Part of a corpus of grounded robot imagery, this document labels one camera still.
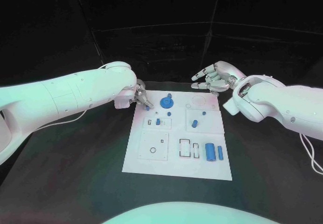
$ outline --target robotic hand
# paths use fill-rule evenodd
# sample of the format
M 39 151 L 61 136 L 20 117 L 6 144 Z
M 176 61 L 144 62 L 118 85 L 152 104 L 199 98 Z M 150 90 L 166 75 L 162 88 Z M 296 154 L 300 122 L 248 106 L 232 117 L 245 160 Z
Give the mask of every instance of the robotic hand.
M 124 62 L 59 78 L 0 88 L 0 164 L 41 126 L 111 102 L 153 108 L 144 83 Z
M 192 80 L 205 75 L 206 82 L 193 83 L 192 88 L 209 89 L 215 96 L 234 89 L 232 98 L 224 104 L 231 115 L 241 112 L 255 122 L 274 117 L 287 129 L 323 140 L 323 89 L 286 86 L 266 75 L 247 77 L 222 61 L 208 66 Z

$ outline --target blue object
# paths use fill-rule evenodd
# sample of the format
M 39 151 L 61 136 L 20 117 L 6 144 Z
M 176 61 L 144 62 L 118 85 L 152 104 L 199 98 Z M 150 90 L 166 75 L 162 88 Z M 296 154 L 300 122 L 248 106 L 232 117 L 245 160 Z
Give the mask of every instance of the blue object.
M 214 150 L 214 143 L 205 144 L 205 151 L 206 151 L 206 160 L 215 161 L 215 150 Z
M 219 160 L 224 160 L 222 146 L 218 146 Z
M 169 109 L 173 107 L 173 100 L 172 100 L 172 94 L 169 93 L 167 97 L 165 97 L 162 100 L 160 100 L 160 106 L 162 108 L 165 109 Z
M 193 120 L 192 127 L 196 128 L 196 126 L 198 126 L 198 120 Z

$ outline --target rectangular plate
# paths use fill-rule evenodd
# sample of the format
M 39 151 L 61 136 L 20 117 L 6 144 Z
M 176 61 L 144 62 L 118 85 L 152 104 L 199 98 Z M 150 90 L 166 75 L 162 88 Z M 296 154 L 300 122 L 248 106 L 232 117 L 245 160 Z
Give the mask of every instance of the rectangular plate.
M 165 109 L 160 100 L 169 93 L 173 107 Z M 147 99 L 155 108 L 147 111 L 143 105 L 136 106 L 123 172 L 231 181 L 218 98 L 211 93 L 147 91 Z M 162 121 L 159 127 L 156 127 L 157 118 Z M 191 120 L 195 119 L 199 120 L 198 126 L 196 129 L 191 129 Z M 191 157 L 180 156 L 180 139 L 191 141 Z M 199 158 L 193 157 L 193 143 L 199 144 Z M 222 146 L 222 161 L 206 161 L 206 143 L 214 143 L 215 148 Z M 156 153 L 150 152 L 152 147 L 156 148 Z

